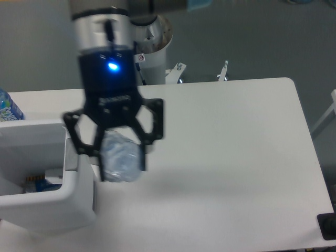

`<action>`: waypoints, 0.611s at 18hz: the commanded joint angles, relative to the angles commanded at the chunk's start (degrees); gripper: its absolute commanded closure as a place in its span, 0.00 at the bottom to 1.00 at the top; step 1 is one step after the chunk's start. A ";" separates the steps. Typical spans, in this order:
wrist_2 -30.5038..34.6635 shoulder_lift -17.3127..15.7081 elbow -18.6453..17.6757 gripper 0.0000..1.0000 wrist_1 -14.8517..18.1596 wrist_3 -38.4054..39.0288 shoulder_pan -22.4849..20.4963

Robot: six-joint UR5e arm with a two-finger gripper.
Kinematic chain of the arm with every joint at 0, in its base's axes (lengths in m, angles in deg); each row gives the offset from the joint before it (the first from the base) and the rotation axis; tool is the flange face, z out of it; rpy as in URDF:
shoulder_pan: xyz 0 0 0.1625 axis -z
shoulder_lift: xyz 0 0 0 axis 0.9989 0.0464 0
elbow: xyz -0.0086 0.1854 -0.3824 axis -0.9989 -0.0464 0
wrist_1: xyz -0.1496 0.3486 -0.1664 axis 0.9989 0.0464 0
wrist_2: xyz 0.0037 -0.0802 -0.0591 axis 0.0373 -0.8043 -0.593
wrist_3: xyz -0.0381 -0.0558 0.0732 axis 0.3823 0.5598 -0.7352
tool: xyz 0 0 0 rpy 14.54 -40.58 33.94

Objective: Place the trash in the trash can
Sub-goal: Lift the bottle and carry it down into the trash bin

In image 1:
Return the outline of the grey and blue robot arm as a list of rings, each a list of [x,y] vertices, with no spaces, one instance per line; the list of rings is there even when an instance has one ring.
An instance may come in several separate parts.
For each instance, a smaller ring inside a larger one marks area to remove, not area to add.
[[[210,1],[70,1],[78,38],[78,61],[85,101],[63,120],[77,153],[98,160],[107,180],[102,144],[106,132],[130,127],[140,140],[140,169],[146,149],[164,136],[164,101],[141,96],[136,80],[132,20],[146,24],[161,13],[204,8]]]

